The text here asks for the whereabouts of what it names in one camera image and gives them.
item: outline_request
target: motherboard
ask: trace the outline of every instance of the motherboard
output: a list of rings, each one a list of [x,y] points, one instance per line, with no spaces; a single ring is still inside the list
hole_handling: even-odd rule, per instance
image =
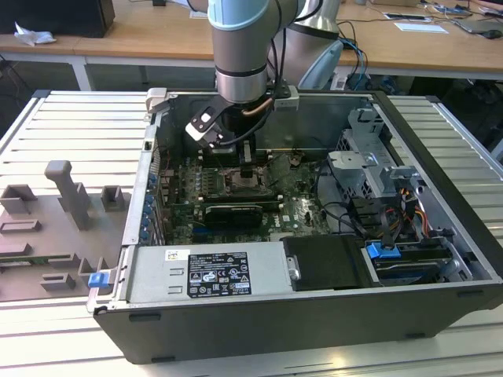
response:
[[[330,233],[313,195],[319,161],[264,152],[251,177],[225,156],[168,161],[161,172],[167,244],[276,241]]]

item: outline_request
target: power supply label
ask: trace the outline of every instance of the power supply label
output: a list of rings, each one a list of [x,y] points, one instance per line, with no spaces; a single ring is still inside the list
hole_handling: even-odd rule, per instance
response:
[[[252,294],[246,253],[190,254],[187,275],[190,298]]]

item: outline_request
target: aluminum profile table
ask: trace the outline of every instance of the aluminum profile table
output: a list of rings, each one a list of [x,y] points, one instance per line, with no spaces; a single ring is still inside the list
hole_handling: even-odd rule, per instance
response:
[[[424,146],[503,246],[503,167],[442,104],[390,97]],[[406,151],[391,140],[405,165]]]
[[[28,184],[57,194],[44,176],[52,159],[72,162],[88,193],[105,185],[131,192],[149,117],[146,93],[58,92],[32,98],[0,141],[0,189]]]
[[[57,158],[72,161],[73,173],[90,192],[117,180],[131,190],[149,124],[144,100],[145,93],[113,92],[52,92],[32,99],[0,142],[1,188],[29,179],[37,195],[54,193],[43,169]],[[442,105],[423,97],[391,100],[501,242],[503,210],[492,210],[503,205],[501,167]],[[433,339],[137,366],[123,358],[85,302],[0,303],[2,377],[97,371],[148,377],[503,375],[503,306],[471,313]]]

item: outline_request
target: laptop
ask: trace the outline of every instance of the laptop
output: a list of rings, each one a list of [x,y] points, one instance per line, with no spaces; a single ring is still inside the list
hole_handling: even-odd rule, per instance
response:
[[[503,33],[503,23],[497,21],[453,20],[453,22],[471,34],[485,33],[489,30],[499,30]]]

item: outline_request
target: blue latch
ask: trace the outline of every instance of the blue latch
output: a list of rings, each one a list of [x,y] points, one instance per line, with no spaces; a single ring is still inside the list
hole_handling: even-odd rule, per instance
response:
[[[89,288],[108,288],[110,273],[91,273],[87,286]]]
[[[371,259],[374,258],[401,258],[400,250],[395,246],[392,249],[384,248],[380,242],[372,242],[367,246],[367,252]]]

